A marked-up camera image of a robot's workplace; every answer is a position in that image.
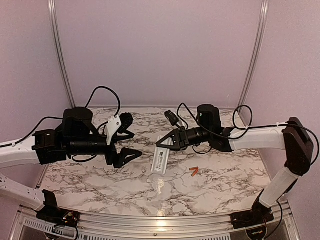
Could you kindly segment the white remote control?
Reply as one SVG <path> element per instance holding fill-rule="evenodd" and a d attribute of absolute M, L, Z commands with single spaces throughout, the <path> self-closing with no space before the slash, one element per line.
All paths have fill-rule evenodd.
<path fill-rule="evenodd" d="M 156 175 L 164 176 L 167 170 L 168 160 L 170 156 L 170 149 L 155 147 L 151 172 Z"/>

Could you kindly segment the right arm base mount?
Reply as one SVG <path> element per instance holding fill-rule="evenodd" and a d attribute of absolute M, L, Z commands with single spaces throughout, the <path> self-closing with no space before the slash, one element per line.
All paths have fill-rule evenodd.
<path fill-rule="evenodd" d="M 230 215 L 231 224 L 234 229 L 252 227 L 273 221 L 274 215 L 271 208 L 260 203 L 260 195 L 254 201 L 250 210 L 234 212 Z"/>

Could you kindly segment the orange battery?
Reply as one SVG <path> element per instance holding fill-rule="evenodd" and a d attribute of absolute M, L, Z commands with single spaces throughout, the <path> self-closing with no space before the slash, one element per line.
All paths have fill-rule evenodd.
<path fill-rule="evenodd" d="M 191 168 L 189 168 L 189 171 L 196 171 L 198 169 L 199 169 L 199 167 L 191 167 Z"/>
<path fill-rule="evenodd" d="M 199 169 L 196 169 L 193 173 L 192 173 L 192 177 L 194 177 L 197 173 L 198 173 Z"/>

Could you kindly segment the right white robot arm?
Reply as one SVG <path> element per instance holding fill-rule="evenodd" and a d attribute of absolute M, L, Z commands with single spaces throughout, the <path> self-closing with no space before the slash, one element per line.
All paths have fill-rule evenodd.
<path fill-rule="evenodd" d="M 179 125 L 178 113 L 168 110 L 164 115 L 176 128 L 157 141 L 158 148 L 180 151 L 208 143 L 213 150 L 224 153 L 255 149 L 268 170 L 272 157 L 282 158 L 278 168 L 272 170 L 270 184 L 247 214 L 252 224 L 260 223 L 267 216 L 267 210 L 293 188 L 319 157 L 319 153 L 314 152 L 320 148 L 317 136 L 297 117 L 270 125 L 240 127 L 233 123 L 223 127 L 220 110 L 211 104 L 202 104 L 197 107 L 197 115 L 192 116 L 197 127 L 189 128 Z"/>

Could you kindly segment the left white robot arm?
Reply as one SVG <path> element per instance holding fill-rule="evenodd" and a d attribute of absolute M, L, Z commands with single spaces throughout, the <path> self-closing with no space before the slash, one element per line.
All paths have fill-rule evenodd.
<path fill-rule="evenodd" d="M 128 131 L 133 123 L 131 113 L 111 117 L 103 133 L 99 133 L 92 120 L 93 112 L 88 108 L 66 109 L 56 129 L 32 130 L 20 140 L 2 144 L 0 167 L 48 165 L 74 156 L 91 155 L 104 156 L 107 165 L 117 169 L 142 155 L 141 151 L 129 148 L 118 152 L 115 146 L 134 137 L 134 133 Z"/>

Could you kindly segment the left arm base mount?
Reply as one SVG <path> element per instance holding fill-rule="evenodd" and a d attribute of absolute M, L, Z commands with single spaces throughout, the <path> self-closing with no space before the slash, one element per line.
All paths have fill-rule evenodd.
<path fill-rule="evenodd" d="M 53 192 L 44 189 L 42 193 L 44 194 L 44 207 L 36 211 L 37 219 L 53 223 L 56 226 L 71 228 L 78 226 L 80 217 L 78 211 L 58 207 L 57 199 Z"/>

